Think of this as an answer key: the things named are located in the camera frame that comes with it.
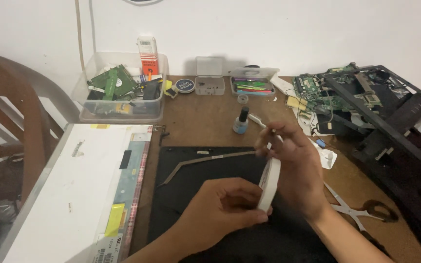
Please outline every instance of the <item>black bottle cap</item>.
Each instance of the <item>black bottle cap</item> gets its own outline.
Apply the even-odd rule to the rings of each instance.
[[[242,107],[240,117],[239,117],[240,122],[246,122],[246,119],[248,118],[248,112],[249,112],[248,107],[246,106]]]

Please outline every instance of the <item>hand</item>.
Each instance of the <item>hand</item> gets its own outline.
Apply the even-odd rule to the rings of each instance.
[[[268,220],[271,209],[254,209],[261,193],[242,178],[207,180],[169,232],[186,254],[206,250],[235,230]]]
[[[283,142],[271,136],[276,129]],[[277,188],[286,202],[300,211],[308,221],[317,220],[326,207],[323,171],[319,153],[310,139],[295,123],[270,122],[260,133],[254,146],[256,154],[275,157],[281,161]]]

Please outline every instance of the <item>small plastic box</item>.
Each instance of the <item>small plastic box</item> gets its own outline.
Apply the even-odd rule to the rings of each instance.
[[[196,94],[223,95],[225,81],[222,74],[224,60],[221,57],[196,57]]]
[[[274,87],[270,82],[267,84],[267,87],[272,87],[273,92],[266,92],[263,94],[238,93],[233,86],[233,78],[265,78],[270,80],[270,78],[277,72],[279,72],[278,68],[271,67],[237,67],[230,72],[231,93],[233,96],[238,96],[240,94],[246,94],[248,96],[272,96],[276,93],[276,87]]]
[[[164,54],[159,54],[159,71],[162,74],[163,82],[160,95],[155,100],[134,100],[134,101],[101,101],[88,100],[90,89],[87,80],[99,75],[101,69],[107,65],[120,65],[128,67],[142,67],[139,53],[125,52],[97,52],[87,63],[85,71],[80,75],[72,92],[72,99],[79,102],[83,107],[85,122],[103,123],[157,123],[163,117],[164,95],[166,78],[168,74],[168,59]],[[115,111],[98,113],[99,107],[107,109],[124,109],[130,107],[129,113],[118,114]]]

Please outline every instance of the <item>chair backrest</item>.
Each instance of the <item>chair backrest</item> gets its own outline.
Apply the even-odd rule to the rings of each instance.
[[[6,97],[23,118],[1,97]],[[1,58],[0,124],[18,139],[10,141],[12,137],[7,137],[9,145],[0,145],[0,158],[24,152],[22,182],[22,202],[24,202],[56,146],[57,140],[50,134],[50,130],[58,138],[61,138],[63,130],[45,111],[24,76]]]

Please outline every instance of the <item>white tape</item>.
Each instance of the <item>white tape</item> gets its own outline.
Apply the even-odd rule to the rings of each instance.
[[[259,187],[262,188],[261,199],[258,203],[258,209],[265,212],[269,210],[270,204],[274,199],[277,191],[277,183],[280,175],[280,160],[270,158],[262,172]]]

